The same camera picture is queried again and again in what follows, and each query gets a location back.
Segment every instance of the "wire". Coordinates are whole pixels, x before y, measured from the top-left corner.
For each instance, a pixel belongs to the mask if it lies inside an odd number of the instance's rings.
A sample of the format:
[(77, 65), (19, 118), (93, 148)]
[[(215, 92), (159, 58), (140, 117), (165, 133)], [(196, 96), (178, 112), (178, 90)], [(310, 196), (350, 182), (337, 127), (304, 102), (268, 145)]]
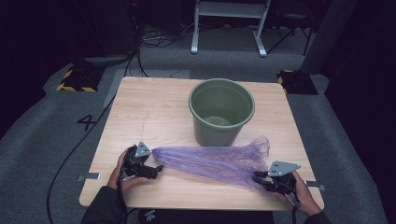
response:
[(125, 203), (125, 200), (124, 200), (123, 195), (122, 195), (122, 185), (121, 185), (122, 174), (125, 172), (125, 168), (124, 168), (125, 160), (126, 160), (126, 156), (124, 156), (124, 158), (122, 159), (122, 164), (121, 164), (119, 176), (118, 176), (117, 182), (116, 182), (116, 184), (117, 184), (117, 193), (119, 195), (120, 205), (121, 205), (122, 213), (123, 213), (122, 224), (126, 224), (127, 220), (128, 220), (128, 210), (126, 208), (126, 203)]
[[(132, 61), (132, 58), (129, 59), (128, 63), (126, 64), (125, 67), (125, 72), (124, 72), (124, 76), (126, 77), (126, 72), (128, 70), (128, 66), (130, 66)], [(116, 94), (114, 94), (113, 98), (111, 99), (111, 101), (108, 103), (108, 105), (106, 106), (106, 108), (102, 111), (102, 113), (100, 114), (99, 118), (97, 119), (97, 121), (91, 126), (91, 128), (87, 131), (87, 133), (78, 141), (78, 143), (73, 147), (73, 149), (69, 152), (69, 154), (66, 156), (66, 158), (64, 159), (64, 161), (62, 162), (62, 164), (59, 166), (58, 170), (55, 173), (55, 176), (52, 178), (50, 184), (49, 184), (49, 190), (47, 192), (47, 215), (49, 218), (49, 223), (53, 224), (53, 219), (52, 219), (52, 215), (51, 215), (51, 211), (50, 211), (50, 195), (52, 192), (52, 187), (55, 183), (56, 178), (58, 177), (59, 173), (61, 172), (62, 168), (64, 168), (64, 165), (66, 164), (66, 162), (68, 161), (68, 159), (73, 155), (73, 153), (77, 150), (77, 148), (82, 144), (82, 142), (87, 138), (87, 136), (91, 133), (91, 131), (93, 130), (93, 128), (96, 127), (96, 124), (101, 120), (101, 118), (103, 117), (103, 115), (106, 113), (106, 111), (110, 108), (111, 104), (113, 103), (114, 99), (116, 98)]]
[(149, 77), (149, 76), (146, 74), (145, 70), (143, 69), (142, 62), (140, 61), (140, 50), (137, 51), (136, 57), (137, 57), (137, 62), (139, 63), (140, 71), (142, 72), (142, 76), (145, 75), (146, 77)]
[(192, 35), (193, 32), (185, 34), (194, 23), (191, 23), (187, 27), (185, 27), (181, 32), (180, 36), (174, 35), (172, 32), (165, 35), (160, 35), (160, 31), (147, 31), (142, 38), (142, 45), (147, 48), (165, 48), (168, 47), (178, 40), (183, 39), (186, 36)]
[(137, 210), (137, 208), (133, 208), (133, 209), (131, 209), (131, 211), (129, 211), (129, 212), (128, 212), (128, 216), (129, 216), (129, 215), (131, 215), (131, 214), (132, 214), (132, 212), (134, 212), (134, 211), (136, 211), (136, 210)]
[[(292, 189), (291, 187), (289, 187), (288, 185), (286, 185), (286, 184), (284, 184), (284, 183), (282, 183), (282, 182), (277, 182), (277, 184), (278, 184), (278, 185), (281, 185), (281, 186), (283, 186), (283, 187), (285, 187), (285, 188), (287, 188), (287, 189), (289, 189), (289, 190), (291, 190), (291, 192), (292, 192), (293, 195), (294, 195), (294, 199), (296, 200), (296, 202), (297, 202), (297, 203), (300, 202), (300, 200), (299, 200), (298, 197), (297, 197), (297, 189), (294, 190), (294, 189)], [(299, 205), (297, 205), (297, 204), (296, 204), (296, 205), (293, 205), (293, 209), (291, 210), (291, 223), (292, 223), (292, 224), (296, 224), (296, 223), (297, 223), (297, 218), (296, 218), (297, 206), (299, 206)]]

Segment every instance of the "black sleeve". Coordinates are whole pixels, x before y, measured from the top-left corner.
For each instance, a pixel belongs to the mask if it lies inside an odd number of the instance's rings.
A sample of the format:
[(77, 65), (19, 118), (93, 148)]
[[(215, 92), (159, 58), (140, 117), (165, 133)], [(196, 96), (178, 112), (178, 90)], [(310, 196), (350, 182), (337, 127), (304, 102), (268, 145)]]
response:
[(87, 208), (81, 223), (120, 223), (122, 215), (117, 190), (103, 186)]
[(319, 212), (307, 218), (304, 224), (331, 224), (331, 222), (323, 212)]

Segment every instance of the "dark background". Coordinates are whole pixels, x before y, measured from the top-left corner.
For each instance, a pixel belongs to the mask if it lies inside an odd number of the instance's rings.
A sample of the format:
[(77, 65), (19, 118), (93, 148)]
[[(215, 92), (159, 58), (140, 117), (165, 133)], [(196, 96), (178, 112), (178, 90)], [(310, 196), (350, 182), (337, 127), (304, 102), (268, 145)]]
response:
[[(148, 5), (163, 4), (160, 0), (147, 2)], [(177, 12), (172, 15), (161, 15), (158, 8), (147, 9), (147, 5), (139, 5), (145, 10), (134, 13), (138, 21), (149, 20), (155, 25), (177, 31), (177, 23), (171, 21), (175, 19), (188, 23), (192, 19), (193, 1), (182, 2), (181, 5), (180, 1), (168, 1), (166, 5), (169, 10), (163, 12)], [(92, 2), (78, 1), (81, 9), (91, 15), (88, 19), (92, 29), (105, 44), (119, 51), (127, 50), (131, 46), (125, 46), (128, 45), (125, 43), (130, 43), (127, 40), (132, 38), (129, 22), (122, 21), (126, 23), (115, 26), (106, 20), (108, 17), (101, 18), (100, 15), (104, 15), (101, 13), (111, 13), (111, 8), (101, 5), (105, 3), (96, 1), (96, 5), (92, 6)], [(64, 30), (60, 29), (59, 21), (54, 18), (56, 10), (51, 9), (48, 1), (7, 0), (1, 3), (0, 137), (45, 95), (42, 89), (44, 83), (59, 68), (75, 60), (71, 58), (73, 52), (75, 56), (80, 53), (81, 57), (109, 54), (104, 43), (99, 43), (93, 36), (72, 1), (62, 5), (54, 3), (53, 6), (60, 7), (70, 21), (70, 34), (76, 38), (75, 45), (72, 45), (74, 50), (68, 49), (70, 43), (64, 43), (64, 39), (59, 37)], [(355, 12), (321, 72), (330, 80), (326, 96), (377, 184), (389, 223), (396, 222), (390, 210), (396, 201), (391, 188), (393, 171), (396, 170), (393, 82), (396, 66), (395, 10), (395, 3), (391, 1), (358, 1)], [(162, 17), (167, 18), (163, 20), (165, 23), (160, 23)], [(121, 27), (121, 31), (114, 30), (115, 27)], [(124, 32), (124, 35), (112, 35), (116, 32)]]

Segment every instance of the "purple plastic bag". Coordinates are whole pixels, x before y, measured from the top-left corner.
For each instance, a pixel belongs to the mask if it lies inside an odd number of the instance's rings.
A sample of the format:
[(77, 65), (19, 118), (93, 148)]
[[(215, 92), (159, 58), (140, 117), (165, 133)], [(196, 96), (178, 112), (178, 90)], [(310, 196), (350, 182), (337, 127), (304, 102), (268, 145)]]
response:
[(164, 168), (265, 192), (251, 177), (268, 170), (269, 149), (268, 139), (260, 136), (244, 147), (156, 147), (151, 152)]

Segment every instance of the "wooden table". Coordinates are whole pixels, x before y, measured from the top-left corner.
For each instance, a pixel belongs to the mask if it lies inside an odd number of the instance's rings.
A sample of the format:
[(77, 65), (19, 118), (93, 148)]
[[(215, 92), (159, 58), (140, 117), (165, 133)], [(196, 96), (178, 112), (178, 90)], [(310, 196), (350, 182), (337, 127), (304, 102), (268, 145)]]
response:
[[(125, 77), (106, 127), (103, 131), (90, 173), (100, 179), (87, 179), (79, 201), (91, 204), (99, 188), (106, 184), (122, 151), (139, 141), (150, 149), (162, 146), (198, 147), (195, 141), (188, 98), (201, 80), (148, 77)], [(233, 143), (244, 146), (260, 135), (271, 144), (268, 167), (272, 161), (298, 163), (304, 180), (315, 180), (304, 145), (298, 133), (285, 93), (279, 84), (240, 82), (250, 90), (256, 103), (251, 121)], [(150, 156), (145, 163), (157, 166)], [(318, 205), (324, 203), (318, 189), (311, 189)], [(124, 194), (130, 207), (187, 208), (224, 210), (288, 210), (289, 203), (269, 198), (254, 189), (226, 185), (198, 176), (163, 169), (157, 179)]]

